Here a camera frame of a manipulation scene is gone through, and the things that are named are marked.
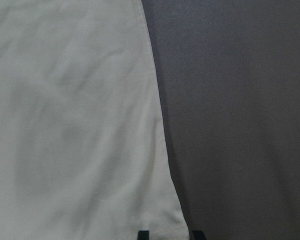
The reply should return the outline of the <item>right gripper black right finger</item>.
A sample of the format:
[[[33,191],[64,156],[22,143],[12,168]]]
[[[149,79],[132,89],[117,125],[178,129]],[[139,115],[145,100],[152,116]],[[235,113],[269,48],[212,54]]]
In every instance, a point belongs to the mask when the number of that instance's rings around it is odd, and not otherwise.
[[[193,240],[207,240],[202,230],[192,230],[191,233],[192,233]]]

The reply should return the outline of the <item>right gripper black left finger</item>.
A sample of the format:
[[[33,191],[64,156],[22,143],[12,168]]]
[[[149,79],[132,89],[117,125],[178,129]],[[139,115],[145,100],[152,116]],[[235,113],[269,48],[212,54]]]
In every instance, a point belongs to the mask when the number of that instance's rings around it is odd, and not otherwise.
[[[150,231],[149,230],[139,230],[137,233],[137,240],[149,240]]]

